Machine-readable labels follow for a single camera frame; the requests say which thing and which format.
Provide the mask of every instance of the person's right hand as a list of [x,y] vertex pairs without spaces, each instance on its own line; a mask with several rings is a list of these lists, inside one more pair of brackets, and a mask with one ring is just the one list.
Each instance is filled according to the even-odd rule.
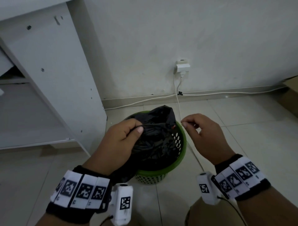
[[235,152],[228,145],[221,127],[203,114],[192,114],[181,120],[181,123],[198,152],[213,165],[231,158]]

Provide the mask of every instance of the floor tile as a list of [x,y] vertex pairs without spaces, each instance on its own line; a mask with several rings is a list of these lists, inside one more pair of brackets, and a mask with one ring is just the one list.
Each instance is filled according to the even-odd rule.
[[161,217],[156,185],[145,185],[132,178],[129,185],[134,188],[132,217],[142,226],[161,226]]
[[[221,128],[223,130],[223,134],[225,135],[226,141],[228,142],[228,144],[230,145],[230,147],[233,149],[233,151],[235,153],[241,154],[243,156],[246,156],[246,154],[244,153],[244,151],[242,150],[242,148],[239,146],[239,144],[237,143],[237,141],[234,139],[234,137],[231,135],[231,133],[229,132],[229,130],[226,127],[222,127]],[[186,134],[186,139],[189,143],[189,145],[191,146],[191,148],[194,151],[194,154],[197,156],[197,158],[200,161],[201,166],[203,167],[204,171],[210,171],[211,173],[213,173],[214,175],[216,175],[216,171],[215,171],[215,167],[214,165],[208,161],[206,158],[204,158],[195,148],[195,145],[193,144],[193,141],[191,140],[190,136],[188,135],[188,133],[185,131]]]
[[196,176],[202,171],[191,150],[187,148],[180,165],[156,185],[163,226],[184,225],[190,206],[201,196]]
[[26,225],[55,151],[28,150],[0,154],[0,222]]
[[216,99],[208,102],[226,126],[294,117],[270,95]]
[[118,109],[105,111],[105,113],[107,114],[107,117],[108,117],[105,131],[107,132],[107,130],[112,125],[115,125],[115,124],[121,122],[126,117],[128,117],[134,113],[141,112],[141,111],[144,111],[143,106],[118,108]]
[[218,123],[220,126],[224,126],[223,122],[220,120],[207,100],[181,102],[180,109],[182,118],[190,114],[201,113]]
[[45,213],[49,198],[66,171],[83,164],[87,159],[88,156],[81,148],[58,149],[48,175],[45,177],[44,185],[32,211],[28,226],[34,226]]
[[165,104],[144,105],[144,110],[145,111],[151,111],[154,108],[157,108],[157,107],[160,107],[160,106],[164,106],[164,105],[173,108],[176,121],[180,122],[181,119],[180,119],[180,114],[179,114],[178,103],[165,103]]
[[254,123],[228,129],[271,184],[298,206],[297,121]]

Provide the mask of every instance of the black garbage bag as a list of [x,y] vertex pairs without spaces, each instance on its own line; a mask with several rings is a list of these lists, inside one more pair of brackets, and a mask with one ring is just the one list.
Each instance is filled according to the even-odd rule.
[[134,145],[128,161],[114,171],[111,179],[114,183],[129,181],[137,170],[155,171],[173,164],[179,150],[176,148],[173,129],[176,119],[173,109],[162,106],[148,113],[137,113],[126,119],[135,118],[143,125],[144,131]]

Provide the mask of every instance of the finger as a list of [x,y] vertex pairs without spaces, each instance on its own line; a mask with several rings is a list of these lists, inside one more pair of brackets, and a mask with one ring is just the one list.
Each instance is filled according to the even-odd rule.
[[142,126],[139,126],[138,128],[135,128],[133,131],[131,131],[130,134],[122,141],[125,144],[125,147],[131,150],[136,141],[142,135],[143,131],[144,128]]
[[123,126],[123,130],[125,132],[125,134],[129,134],[130,130],[132,130],[135,127],[141,126],[142,123],[134,118],[128,119],[128,120],[124,120],[122,122],[120,122],[121,125]]
[[182,122],[182,125],[194,143],[195,141],[201,138],[199,133],[195,130],[195,128],[191,124],[189,124],[188,122]]
[[198,124],[201,129],[203,129],[213,121],[203,114],[191,114],[182,119],[181,122],[195,123]]

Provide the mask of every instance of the white shelf unit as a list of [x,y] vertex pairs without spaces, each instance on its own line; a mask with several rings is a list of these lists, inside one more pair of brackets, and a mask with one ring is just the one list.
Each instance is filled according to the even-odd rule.
[[74,141],[29,83],[0,89],[0,149]]
[[76,141],[91,155],[107,116],[66,3],[0,21],[0,47],[25,77],[0,79],[0,149]]

